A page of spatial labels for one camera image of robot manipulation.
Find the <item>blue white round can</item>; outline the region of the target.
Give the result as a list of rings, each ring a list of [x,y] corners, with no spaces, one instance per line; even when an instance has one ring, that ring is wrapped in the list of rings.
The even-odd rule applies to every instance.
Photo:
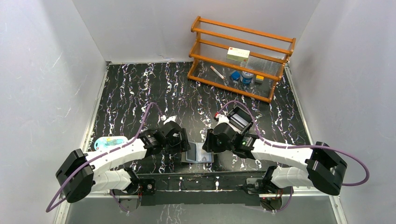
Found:
[[[240,81],[245,85],[250,85],[253,77],[254,77],[253,73],[243,71],[241,74]]]

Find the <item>stack of credit cards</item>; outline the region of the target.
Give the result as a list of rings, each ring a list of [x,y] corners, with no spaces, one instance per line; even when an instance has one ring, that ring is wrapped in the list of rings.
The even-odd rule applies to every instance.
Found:
[[[230,118],[230,123],[235,126],[236,128],[238,128],[239,130],[243,131],[246,128],[250,127],[250,123],[245,120],[243,117],[241,117],[238,114],[233,114]]]

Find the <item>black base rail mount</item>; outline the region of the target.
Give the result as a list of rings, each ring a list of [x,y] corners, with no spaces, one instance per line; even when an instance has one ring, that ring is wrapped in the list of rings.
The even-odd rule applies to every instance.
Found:
[[[275,189],[263,184],[265,171],[138,174],[137,189],[112,190],[122,208],[165,204],[239,204],[268,211],[282,208],[290,187]]]

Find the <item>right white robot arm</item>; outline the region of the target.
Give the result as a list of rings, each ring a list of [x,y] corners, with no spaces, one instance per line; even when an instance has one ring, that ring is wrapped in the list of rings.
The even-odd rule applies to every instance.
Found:
[[[343,184],[347,163],[323,145],[310,147],[264,142],[256,134],[239,133],[221,123],[207,131],[202,148],[208,153],[231,151],[243,159],[273,161],[285,167],[270,166],[261,180],[247,181],[241,189],[253,194],[276,193],[287,187],[315,187],[337,196]]]

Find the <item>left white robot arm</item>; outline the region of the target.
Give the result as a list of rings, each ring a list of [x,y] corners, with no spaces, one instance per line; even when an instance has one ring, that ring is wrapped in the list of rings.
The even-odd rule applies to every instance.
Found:
[[[140,183],[132,171],[115,170],[130,161],[142,160],[166,151],[169,154],[190,149],[187,131],[174,121],[165,122],[158,129],[148,129],[126,143],[111,149],[83,153],[72,151],[56,172],[60,192],[69,203],[102,190],[121,190],[134,194]]]

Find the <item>white VIP credit card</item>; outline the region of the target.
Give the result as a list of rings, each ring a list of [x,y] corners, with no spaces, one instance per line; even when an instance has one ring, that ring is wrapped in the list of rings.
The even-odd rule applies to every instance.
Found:
[[[212,153],[200,152],[197,155],[197,162],[199,163],[213,163]]]

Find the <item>orange wooden shelf rack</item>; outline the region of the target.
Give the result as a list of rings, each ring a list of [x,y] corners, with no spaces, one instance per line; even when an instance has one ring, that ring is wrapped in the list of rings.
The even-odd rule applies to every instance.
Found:
[[[296,38],[197,16],[187,77],[270,103],[292,56]]]

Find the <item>red white pen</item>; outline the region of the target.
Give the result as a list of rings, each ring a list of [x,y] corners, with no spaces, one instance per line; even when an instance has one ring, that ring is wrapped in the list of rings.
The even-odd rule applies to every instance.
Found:
[[[211,68],[222,80],[225,80],[225,77],[224,77],[222,74],[220,74],[220,72],[218,72],[213,66],[210,66],[210,68]]]

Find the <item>white green carton box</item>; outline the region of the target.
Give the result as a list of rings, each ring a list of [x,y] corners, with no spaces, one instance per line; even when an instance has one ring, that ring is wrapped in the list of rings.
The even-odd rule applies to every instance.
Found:
[[[238,49],[229,47],[226,58],[238,62],[247,62],[250,56],[250,51],[245,49]]]

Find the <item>black plastic card box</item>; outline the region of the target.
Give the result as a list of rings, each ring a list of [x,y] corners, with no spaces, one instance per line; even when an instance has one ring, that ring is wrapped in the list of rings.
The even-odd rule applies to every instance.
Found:
[[[226,117],[229,119],[229,124],[235,127],[236,132],[241,135],[248,133],[253,126],[253,119],[250,114],[240,106],[235,106],[227,113]]]

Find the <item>blue small cube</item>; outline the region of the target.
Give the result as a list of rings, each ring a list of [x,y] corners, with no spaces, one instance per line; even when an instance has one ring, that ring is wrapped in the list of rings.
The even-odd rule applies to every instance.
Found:
[[[230,78],[235,81],[238,82],[240,79],[240,73],[238,71],[232,71],[230,74]]]

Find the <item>yellow black small block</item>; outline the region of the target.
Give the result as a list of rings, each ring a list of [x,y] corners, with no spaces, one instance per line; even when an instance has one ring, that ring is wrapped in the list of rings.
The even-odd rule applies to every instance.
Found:
[[[254,84],[255,85],[262,85],[263,83],[264,83],[264,77],[256,75],[255,76],[255,80],[254,80]]]

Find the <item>white blue blister pack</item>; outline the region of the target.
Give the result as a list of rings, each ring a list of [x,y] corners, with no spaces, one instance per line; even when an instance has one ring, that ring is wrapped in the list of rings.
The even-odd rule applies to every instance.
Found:
[[[93,149],[95,151],[99,150],[107,150],[114,148],[114,146],[125,143],[128,141],[128,138],[125,136],[104,136],[98,138],[93,145]]]

